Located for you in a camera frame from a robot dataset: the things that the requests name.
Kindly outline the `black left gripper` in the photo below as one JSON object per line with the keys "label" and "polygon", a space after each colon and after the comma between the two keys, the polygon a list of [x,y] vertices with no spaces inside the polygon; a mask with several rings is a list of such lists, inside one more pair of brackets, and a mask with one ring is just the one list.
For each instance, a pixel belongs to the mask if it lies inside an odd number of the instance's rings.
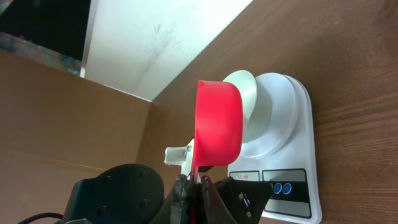
{"label": "black left gripper", "polygon": [[164,201],[164,183],[152,168],[124,164],[78,181],[62,223],[149,223]]}

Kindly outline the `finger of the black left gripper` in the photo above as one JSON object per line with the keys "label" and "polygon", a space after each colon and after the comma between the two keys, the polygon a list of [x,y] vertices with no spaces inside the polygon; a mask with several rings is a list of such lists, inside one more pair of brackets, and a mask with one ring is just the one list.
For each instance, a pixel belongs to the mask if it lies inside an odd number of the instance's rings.
{"label": "finger of the black left gripper", "polygon": [[258,224],[272,195],[269,182],[228,177],[215,184],[227,210],[237,223]]}

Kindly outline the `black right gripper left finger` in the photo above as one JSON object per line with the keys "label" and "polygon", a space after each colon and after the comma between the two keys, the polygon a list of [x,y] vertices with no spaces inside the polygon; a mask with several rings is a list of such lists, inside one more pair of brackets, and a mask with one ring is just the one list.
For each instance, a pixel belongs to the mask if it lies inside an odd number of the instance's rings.
{"label": "black right gripper left finger", "polygon": [[179,174],[150,224],[190,224],[195,183],[193,174]]}

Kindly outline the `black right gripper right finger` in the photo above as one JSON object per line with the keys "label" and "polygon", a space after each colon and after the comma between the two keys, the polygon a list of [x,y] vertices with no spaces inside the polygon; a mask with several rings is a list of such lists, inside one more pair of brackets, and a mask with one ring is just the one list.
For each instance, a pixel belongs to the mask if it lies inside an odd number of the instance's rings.
{"label": "black right gripper right finger", "polygon": [[195,223],[238,224],[224,202],[224,199],[234,199],[236,182],[227,177],[213,183],[209,176],[204,175],[197,185]]}

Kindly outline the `red measuring scoop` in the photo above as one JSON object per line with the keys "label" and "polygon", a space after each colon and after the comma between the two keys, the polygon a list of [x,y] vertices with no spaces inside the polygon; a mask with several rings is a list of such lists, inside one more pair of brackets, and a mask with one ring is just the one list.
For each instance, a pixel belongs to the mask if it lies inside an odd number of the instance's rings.
{"label": "red measuring scoop", "polygon": [[198,180],[203,166],[227,166],[234,162],[243,142],[243,102],[231,83],[198,82],[192,171]]}

